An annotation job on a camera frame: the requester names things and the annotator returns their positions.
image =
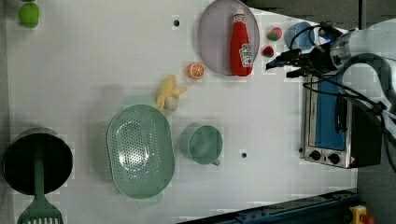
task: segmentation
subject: white table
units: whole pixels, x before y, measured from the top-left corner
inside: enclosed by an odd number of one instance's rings
[[[175,223],[356,188],[357,170],[299,158],[303,90],[301,80],[285,78],[289,69],[264,72],[269,60],[259,55],[254,74],[247,78],[211,71],[198,82],[185,76],[185,66],[200,60],[197,22],[210,2],[39,0],[41,22],[34,30],[19,25],[17,9],[9,11],[11,141],[42,126],[73,148],[73,174],[47,195],[60,208],[64,223]],[[253,11],[262,47],[268,45],[264,35],[270,26],[286,30],[298,21]],[[174,19],[180,19],[179,28],[173,27]],[[283,39],[271,45],[278,54],[286,50]],[[139,208],[111,178],[106,127],[124,97],[154,97],[169,74],[189,88],[179,109],[166,113],[176,171],[163,200]],[[180,133],[193,121],[219,127],[224,138],[221,166],[201,166],[179,152]],[[17,192],[12,197],[16,221],[33,197]]]

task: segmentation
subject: yellow toy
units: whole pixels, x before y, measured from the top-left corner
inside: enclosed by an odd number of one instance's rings
[[[176,88],[176,77],[174,75],[167,76],[163,79],[160,93],[157,96],[157,109],[163,111],[163,107],[166,106],[167,109],[176,110],[177,99],[179,95],[186,90],[187,88],[185,87]]]
[[[349,210],[353,215],[353,220],[350,224],[375,224],[375,219],[367,216],[367,208],[365,206],[349,207]]]

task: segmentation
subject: cup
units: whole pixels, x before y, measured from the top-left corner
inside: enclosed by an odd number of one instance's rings
[[[306,21],[298,22],[294,25],[292,25],[285,33],[285,41],[288,47],[291,44],[291,40],[298,34],[300,33],[303,29],[310,27],[311,24],[309,24]],[[311,39],[315,42],[315,32],[312,31],[309,33],[309,30],[303,32],[299,36],[296,37],[296,39],[293,42],[293,48],[294,49],[301,49],[301,50],[308,50],[312,48],[312,43],[309,41],[309,35]]]
[[[219,166],[223,142],[221,133],[211,125],[192,124],[180,136],[180,148],[193,161]]]

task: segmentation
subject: spatula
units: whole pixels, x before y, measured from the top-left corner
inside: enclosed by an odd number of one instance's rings
[[[35,142],[35,198],[18,218],[18,224],[58,223],[63,224],[61,212],[47,201],[44,195],[43,150]]]

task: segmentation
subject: small hole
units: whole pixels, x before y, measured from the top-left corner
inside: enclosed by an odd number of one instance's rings
[[[178,27],[178,26],[180,25],[180,21],[179,21],[179,20],[175,20],[175,21],[174,21],[174,25],[175,25],[176,27]]]

